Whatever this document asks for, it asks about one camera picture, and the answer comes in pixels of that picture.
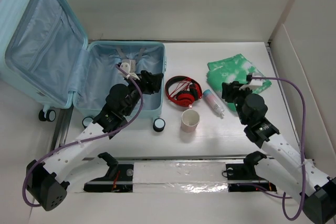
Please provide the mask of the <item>pink blue spray bottle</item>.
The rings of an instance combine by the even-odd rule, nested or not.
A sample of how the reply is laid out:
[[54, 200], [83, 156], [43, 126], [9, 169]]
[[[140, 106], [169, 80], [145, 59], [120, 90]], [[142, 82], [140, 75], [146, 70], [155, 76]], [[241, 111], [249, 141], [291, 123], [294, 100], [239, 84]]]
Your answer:
[[211, 90], [205, 90], [203, 92], [203, 98], [217, 115], [219, 115], [221, 118], [225, 116], [224, 107], [219, 103]]

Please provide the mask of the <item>green white cloth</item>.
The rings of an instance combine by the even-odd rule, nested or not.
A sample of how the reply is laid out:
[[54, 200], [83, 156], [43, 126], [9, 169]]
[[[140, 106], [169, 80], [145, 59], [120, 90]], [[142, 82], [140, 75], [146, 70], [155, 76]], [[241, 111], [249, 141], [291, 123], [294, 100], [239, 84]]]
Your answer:
[[231, 83], [238, 81], [246, 84], [246, 77], [249, 73], [260, 73], [257, 67], [247, 60], [242, 54], [237, 54], [232, 57], [219, 61], [212, 61], [207, 64], [207, 83], [210, 86], [212, 93], [219, 101], [222, 99], [222, 83]]

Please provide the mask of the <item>red black headphones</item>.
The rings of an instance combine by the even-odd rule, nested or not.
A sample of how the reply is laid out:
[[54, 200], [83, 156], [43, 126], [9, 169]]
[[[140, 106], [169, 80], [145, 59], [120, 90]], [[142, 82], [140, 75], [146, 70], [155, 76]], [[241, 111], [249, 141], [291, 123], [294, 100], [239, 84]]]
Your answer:
[[174, 76], [165, 84], [168, 100], [181, 107], [189, 107], [203, 97], [201, 85], [187, 76]]

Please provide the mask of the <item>pink white paper cup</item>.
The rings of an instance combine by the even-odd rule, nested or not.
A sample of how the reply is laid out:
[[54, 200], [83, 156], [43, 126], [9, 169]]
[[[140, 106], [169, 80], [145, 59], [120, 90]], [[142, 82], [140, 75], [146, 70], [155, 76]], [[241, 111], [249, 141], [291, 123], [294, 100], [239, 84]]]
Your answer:
[[200, 115], [193, 109], [185, 110], [181, 115], [181, 129], [186, 133], [194, 132], [200, 122]]

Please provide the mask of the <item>light blue hard-shell suitcase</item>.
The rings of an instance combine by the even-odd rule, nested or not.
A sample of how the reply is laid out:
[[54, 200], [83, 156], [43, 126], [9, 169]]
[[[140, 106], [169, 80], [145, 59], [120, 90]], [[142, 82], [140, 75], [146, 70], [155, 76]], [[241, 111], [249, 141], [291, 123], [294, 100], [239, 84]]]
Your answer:
[[111, 87], [124, 83], [116, 65], [165, 73], [165, 47], [156, 41], [89, 42], [67, 0], [1, 0], [1, 78], [43, 108], [75, 107], [95, 117]]

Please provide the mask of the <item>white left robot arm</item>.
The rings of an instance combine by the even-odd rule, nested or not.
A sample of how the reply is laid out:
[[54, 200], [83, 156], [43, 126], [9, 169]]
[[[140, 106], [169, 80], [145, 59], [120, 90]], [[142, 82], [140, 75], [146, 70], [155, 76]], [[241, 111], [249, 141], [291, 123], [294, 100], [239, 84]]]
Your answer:
[[142, 70], [139, 75], [120, 71], [126, 84], [113, 85], [106, 103], [92, 122], [73, 141], [50, 151], [26, 168], [22, 185], [24, 202], [45, 211], [55, 209], [67, 196], [71, 185], [70, 174], [79, 167], [84, 158], [102, 143], [112, 139], [128, 127], [138, 116], [127, 120], [134, 108], [144, 105], [144, 95], [159, 93], [164, 74], [152, 74]]

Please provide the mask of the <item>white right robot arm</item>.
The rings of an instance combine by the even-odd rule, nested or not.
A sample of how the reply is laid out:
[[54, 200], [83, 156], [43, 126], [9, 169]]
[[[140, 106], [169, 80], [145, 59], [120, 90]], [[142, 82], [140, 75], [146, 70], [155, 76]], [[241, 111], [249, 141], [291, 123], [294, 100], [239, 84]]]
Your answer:
[[259, 78], [222, 84], [222, 98], [234, 104], [247, 138], [259, 148], [244, 158], [243, 174], [270, 181], [295, 200], [310, 221], [327, 223], [335, 216], [335, 179], [305, 159], [266, 119], [268, 107], [252, 91], [261, 84]]

